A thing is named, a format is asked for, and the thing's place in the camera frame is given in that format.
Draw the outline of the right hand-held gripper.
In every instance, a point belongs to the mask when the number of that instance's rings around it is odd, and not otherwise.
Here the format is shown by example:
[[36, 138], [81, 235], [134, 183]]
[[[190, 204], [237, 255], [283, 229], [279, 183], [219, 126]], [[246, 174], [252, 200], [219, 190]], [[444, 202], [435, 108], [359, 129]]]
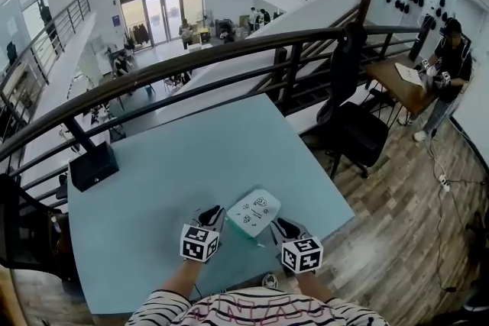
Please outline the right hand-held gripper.
[[270, 223], [270, 232], [280, 252], [280, 262], [294, 274], [312, 272], [322, 264], [323, 246], [318, 237], [296, 221], [277, 218]]

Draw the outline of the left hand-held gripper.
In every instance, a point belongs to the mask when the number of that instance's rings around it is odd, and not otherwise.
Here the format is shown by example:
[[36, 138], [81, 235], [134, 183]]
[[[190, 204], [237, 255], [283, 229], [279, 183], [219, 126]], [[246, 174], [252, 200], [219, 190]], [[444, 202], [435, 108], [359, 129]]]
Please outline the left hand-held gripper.
[[186, 260], [206, 263], [219, 249], [225, 220], [225, 208], [220, 205], [207, 210], [196, 209], [180, 235], [180, 256]]

